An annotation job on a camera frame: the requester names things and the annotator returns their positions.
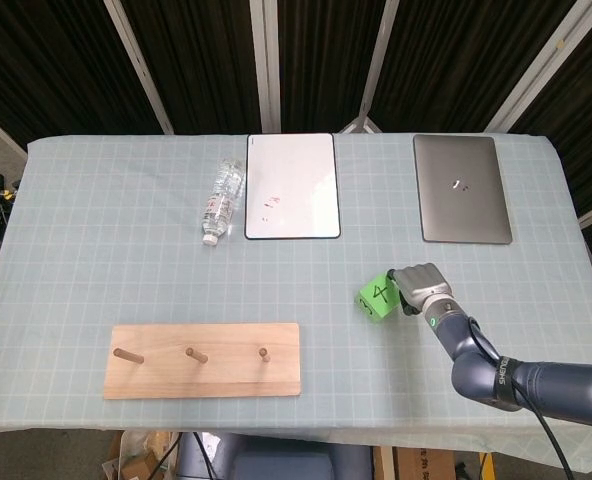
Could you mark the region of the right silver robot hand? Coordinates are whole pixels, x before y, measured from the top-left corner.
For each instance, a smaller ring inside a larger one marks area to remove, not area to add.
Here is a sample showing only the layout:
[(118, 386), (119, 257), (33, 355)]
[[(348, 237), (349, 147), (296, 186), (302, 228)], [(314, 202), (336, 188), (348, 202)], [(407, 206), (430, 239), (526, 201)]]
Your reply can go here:
[(386, 276), (398, 289), (407, 316), (421, 314), (434, 301), (453, 298), (450, 285), (433, 263), (390, 269)]

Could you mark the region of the green numbered cube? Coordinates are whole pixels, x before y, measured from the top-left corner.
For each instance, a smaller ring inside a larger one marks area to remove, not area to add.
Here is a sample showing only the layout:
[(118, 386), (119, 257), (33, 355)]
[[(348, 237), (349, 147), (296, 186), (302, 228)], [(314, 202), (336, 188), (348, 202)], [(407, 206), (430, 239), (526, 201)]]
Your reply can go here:
[(381, 274), (357, 293), (355, 303), (368, 319), (380, 322), (400, 305), (399, 290), (387, 274)]

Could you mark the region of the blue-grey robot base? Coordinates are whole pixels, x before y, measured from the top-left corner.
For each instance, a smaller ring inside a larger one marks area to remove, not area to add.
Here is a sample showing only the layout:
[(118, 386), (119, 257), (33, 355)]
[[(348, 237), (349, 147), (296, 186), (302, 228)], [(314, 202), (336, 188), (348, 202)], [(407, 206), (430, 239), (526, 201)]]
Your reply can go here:
[(373, 480), (364, 445), (250, 436), (187, 433), (176, 480)]

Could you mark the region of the grey closed laptop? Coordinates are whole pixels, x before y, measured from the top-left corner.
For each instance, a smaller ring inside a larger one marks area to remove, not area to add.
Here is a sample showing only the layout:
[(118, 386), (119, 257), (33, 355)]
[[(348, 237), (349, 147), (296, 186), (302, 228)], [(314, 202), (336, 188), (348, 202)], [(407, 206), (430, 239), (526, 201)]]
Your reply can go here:
[(491, 137), (416, 134), (413, 147), (424, 240), (498, 245), (512, 242)]

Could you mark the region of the small white whiteboard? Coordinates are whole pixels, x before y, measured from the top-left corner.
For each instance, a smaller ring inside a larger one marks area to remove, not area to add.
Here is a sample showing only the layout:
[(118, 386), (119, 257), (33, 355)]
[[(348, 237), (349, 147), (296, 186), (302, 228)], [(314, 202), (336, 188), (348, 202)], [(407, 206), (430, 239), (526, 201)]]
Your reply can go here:
[(248, 137), (244, 234), (249, 240), (340, 236), (332, 134)]

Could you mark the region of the printed cardboard box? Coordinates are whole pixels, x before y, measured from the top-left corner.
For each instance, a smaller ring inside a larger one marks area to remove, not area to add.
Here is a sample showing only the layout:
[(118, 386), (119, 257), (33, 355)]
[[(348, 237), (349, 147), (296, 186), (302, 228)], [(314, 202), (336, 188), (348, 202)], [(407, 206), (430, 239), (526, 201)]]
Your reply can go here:
[(456, 480), (451, 450), (394, 448), (397, 480)]

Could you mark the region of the clear plastic water bottle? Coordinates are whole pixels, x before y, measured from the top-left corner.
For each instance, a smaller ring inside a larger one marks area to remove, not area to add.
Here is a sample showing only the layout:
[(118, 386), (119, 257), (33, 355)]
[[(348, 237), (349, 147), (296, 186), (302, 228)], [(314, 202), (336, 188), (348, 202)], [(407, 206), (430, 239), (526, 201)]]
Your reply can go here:
[(245, 163), (240, 158), (226, 158), (219, 164), (202, 219), (202, 241), (205, 245), (216, 246), (228, 231), (242, 196), (245, 174)]

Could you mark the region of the wooden peg board base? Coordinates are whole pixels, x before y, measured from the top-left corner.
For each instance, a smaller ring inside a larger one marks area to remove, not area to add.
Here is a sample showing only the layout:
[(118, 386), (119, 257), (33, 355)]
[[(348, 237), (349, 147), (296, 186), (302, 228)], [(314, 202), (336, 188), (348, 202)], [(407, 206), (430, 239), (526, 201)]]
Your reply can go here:
[[(200, 362), (185, 354), (194, 348)], [(271, 361), (258, 353), (265, 347)], [(142, 355), (135, 364), (115, 348)], [(112, 330), (106, 399), (288, 397), (301, 393), (300, 328), (296, 323), (141, 324)]]

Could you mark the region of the light blue grid tablecloth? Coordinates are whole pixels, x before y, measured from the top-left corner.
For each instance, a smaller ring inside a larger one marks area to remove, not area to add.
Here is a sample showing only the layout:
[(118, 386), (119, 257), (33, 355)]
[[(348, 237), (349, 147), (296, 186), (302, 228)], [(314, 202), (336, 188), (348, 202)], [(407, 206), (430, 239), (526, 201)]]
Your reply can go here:
[[(33, 142), (0, 252), (0, 431), (249, 431), (550, 462), (532, 414), (454, 391), (422, 318), (374, 323), (354, 298), (391, 268), (432, 262), (502, 354), (592, 364), (592, 267), (551, 143), (495, 137), (513, 235), (504, 246), (424, 241), (411, 134), (334, 144), (338, 238), (251, 241), (237, 213), (208, 247), (206, 200), (245, 137)], [(299, 396), (104, 399), (115, 326), (235, 322), (299, 325)]]

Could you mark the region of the open cardboard box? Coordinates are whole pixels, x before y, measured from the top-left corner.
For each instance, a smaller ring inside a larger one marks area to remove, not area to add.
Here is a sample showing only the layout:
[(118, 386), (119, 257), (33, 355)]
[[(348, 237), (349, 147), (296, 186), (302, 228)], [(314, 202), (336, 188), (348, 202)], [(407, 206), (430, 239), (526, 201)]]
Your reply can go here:
[(102, 480), (175, 480), (180, 434), (159, 430), (118, 431), (101, 464)]

